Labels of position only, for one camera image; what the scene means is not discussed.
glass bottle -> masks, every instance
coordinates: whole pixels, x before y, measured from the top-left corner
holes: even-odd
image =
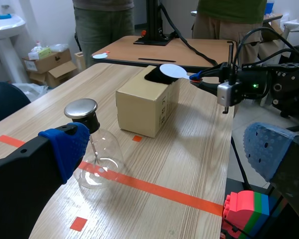
[[[73,122],[80,122],[90,130],[90,142],[82,163],[73,175],[86,188],[106,187],[117,179],[123,165],[123,156],[115,136],[100,128],[96,116],[98,105],[92,99],[79,99],[69,103],[64,114]]]

red tape marker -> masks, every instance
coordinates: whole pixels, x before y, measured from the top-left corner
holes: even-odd
[[[76,219],[72,223],[70,229],[80,232],[84,228],[86,222],[87,222],[87,219],[76,217]]]
[[[111,170],[99,171],[99,169],[101,167],[99,167],[97,165],[94,166],[91,163],[82,162],[79,165],[79,168],[82,170],[88,171],[90,173],[98,173],[101,177],[104,177],[108,180],[116,181],[116,182],[122,183],[124,185],[130,186],[132,188],[136,188],[141,191],[172,200],[174,202],[182,203],[184,205],[187,205],[187,206],[190,206],[193,208],[197,208],[197,209],[203,210],[205,212],[215,214],[220,217],[222,217],[222,214],[223,214],[223,205],[220,205],[217,203],[209,202],[209,201],[206,201],[201,198],[196,198],[196,197],[190,196],[185,193],[181,193],[181,192],[169,189],[169,188],[165,188],[165,187],[162,187],[162,186],[159,186],[159,185],[156,185],[153,183],[149,183],[149,182],[137,179],[137,178],[133,178],[133,177],[121,174],[121,173],[117,173],[117,172],[114,172]]]
[[[23,142],[21,140],[18,140],[16,138],[12,138],[12,137],[9,137],[9,136],[6,136],[6,135],[1,135],[0,136],[0,142],[12,145],[12,146],[17,147],[17,148],[19,148],[19,147],[21,147],[22,145],[25,144],[25,142]]]
[[[133,138],[133,141],[136,141],[136,142],[140,142],[141,140],[142,140],[142,137],[137,136],[137,135],[135,135]]]

white sink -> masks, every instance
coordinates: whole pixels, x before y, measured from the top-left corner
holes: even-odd
[[[0,19],[0,39],[18,35],[25,27],[25,21],[18,15],[12,14],[12,18]]]
[[[15,14],[11,16],[12,18],[0,19],[0,60],[13,83],[24,83],[27,82],[28,77],[11,44],[10,37],[21,33],[25,21]]]

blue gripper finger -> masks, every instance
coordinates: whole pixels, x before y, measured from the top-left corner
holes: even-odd
[[[63,184],[72,176],[79,160],[84,156],[90,137],[89,129],[85,125],[78,122],[68,123],[72,124],[76,125],[77,129],[71,134],[56,128],[38,134],[50,140]]]

wooden table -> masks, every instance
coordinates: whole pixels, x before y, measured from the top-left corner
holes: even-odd
[[[197,11],[191,11],[190,14],[192,16],[196,16],[197,15]],[[263,23],[267,23],[267,22],[271,22],[274,20],[278,20],[280,18],[282,18],[283,15],[280,13],[272,13],[272,14],[268,14],[268,15],[264,15],[264,21]]]
[[[2,120],[0,136],[28,141],[41,130],[70,122],[63,114],[69,102],[92,98],[99,105],[101,127],[120,143],[129,176],[222,205],[233,109],[222,114],[215,96],[182,79],[179,105],[158,136],[132,141],[134,133],[119,129],[115,90],[141,70],[94,65]],[[0,158],[15,149],[0,142]],[[81,232],[70,229],[77,216],[87,219]],[[215,214],[120,183],[88,190],[71,177],[48,202],[30,238],[219,239],[221,221]]]
[[[180,39],[173,39],[166,46],[150,46],[133,44],[139,36],[125,36],[104,47],[92,55],[109,51],[108,57],[94,59],[95,62],[113,63],[130,66],[160,65],[165,63],[184,67],[188,72],[196,73],[202,68],[212,67],[204,58],[196,55]],[[227,40],[187,39],[189,45],[218,64],[228,62],[231,44]]]

